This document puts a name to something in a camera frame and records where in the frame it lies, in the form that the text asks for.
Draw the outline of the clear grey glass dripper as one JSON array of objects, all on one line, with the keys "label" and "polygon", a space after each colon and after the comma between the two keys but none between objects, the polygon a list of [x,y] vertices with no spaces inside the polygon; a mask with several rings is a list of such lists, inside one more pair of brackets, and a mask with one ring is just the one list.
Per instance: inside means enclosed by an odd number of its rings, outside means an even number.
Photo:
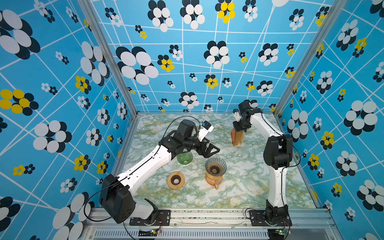
[{"label": "clear grey glass dripper", "polygon": [[226,162],[219,157],[211,157],[205,163],[206,172],[214,177],[221,177],[227,171]]}]

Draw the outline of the green glass dripper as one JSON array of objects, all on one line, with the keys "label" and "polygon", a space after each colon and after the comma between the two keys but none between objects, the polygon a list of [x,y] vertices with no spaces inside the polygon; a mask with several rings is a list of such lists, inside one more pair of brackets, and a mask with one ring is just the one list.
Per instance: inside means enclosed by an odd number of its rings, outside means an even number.
[{"label": "green glass dripper", "polygon": [[177,161],[182,165],[188,165],[192,162],[194,156],[191,152],[184,152],[177,155]]}]

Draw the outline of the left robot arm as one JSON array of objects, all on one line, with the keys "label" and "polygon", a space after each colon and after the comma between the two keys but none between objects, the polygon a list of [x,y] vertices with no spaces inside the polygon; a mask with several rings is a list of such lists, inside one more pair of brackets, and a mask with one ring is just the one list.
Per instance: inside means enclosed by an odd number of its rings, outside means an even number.
[{"label": "left robot arm", "polygon": [[207,134],[214,126],[203,121],[199,126],[190,120],[182,120],[178,128],[163,136],[158,145],[140,162],[117,176],[108,175],[102,186],[100,204],[120,224],[129,218],[139,218],[148,225],[155,222],[158,207],[150,200],[135,200],[137,190],[159,168],[168,164],[177,155],[195,151],[210,158],[220,150],[211,144]]}]

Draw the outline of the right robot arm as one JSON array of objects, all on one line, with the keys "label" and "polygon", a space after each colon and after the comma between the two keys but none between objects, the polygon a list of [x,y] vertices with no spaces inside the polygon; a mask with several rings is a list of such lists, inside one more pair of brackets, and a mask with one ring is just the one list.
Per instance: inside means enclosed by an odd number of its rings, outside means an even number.
[{"label": "right robot arm", "polygon": [[269,167],[270,190],[266,202],[265,218],[270,225],[280,222],[291,226],[289,207],[286,199],[286,177],[293,159],[293,138],[283,134],[265,117],[256,102],[245,100],[233,110],[236,132],[245,132],[255,127],[267,141],[263,158]]}]

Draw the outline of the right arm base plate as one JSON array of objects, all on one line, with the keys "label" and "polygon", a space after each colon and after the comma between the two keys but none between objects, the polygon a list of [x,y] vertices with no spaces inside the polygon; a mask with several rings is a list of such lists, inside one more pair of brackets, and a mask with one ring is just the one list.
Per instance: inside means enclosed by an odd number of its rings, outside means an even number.
[{"label": "right arm base plate", "polygon": [[246,217],[253,227],[291,227],[292,221],[288,214],[274,216],[263,210],[247,210]]}]

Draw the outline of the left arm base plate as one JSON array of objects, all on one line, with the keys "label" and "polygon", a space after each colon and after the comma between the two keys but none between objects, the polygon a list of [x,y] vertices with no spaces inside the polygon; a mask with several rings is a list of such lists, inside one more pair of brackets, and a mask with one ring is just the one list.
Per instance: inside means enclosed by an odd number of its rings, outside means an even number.
[{"label": "left arm base plate", "polygon": [[171,210],[157,210],[156,215],[152,214],[148,219],[131,218],[130,226],[169,226],[171,220]]}]

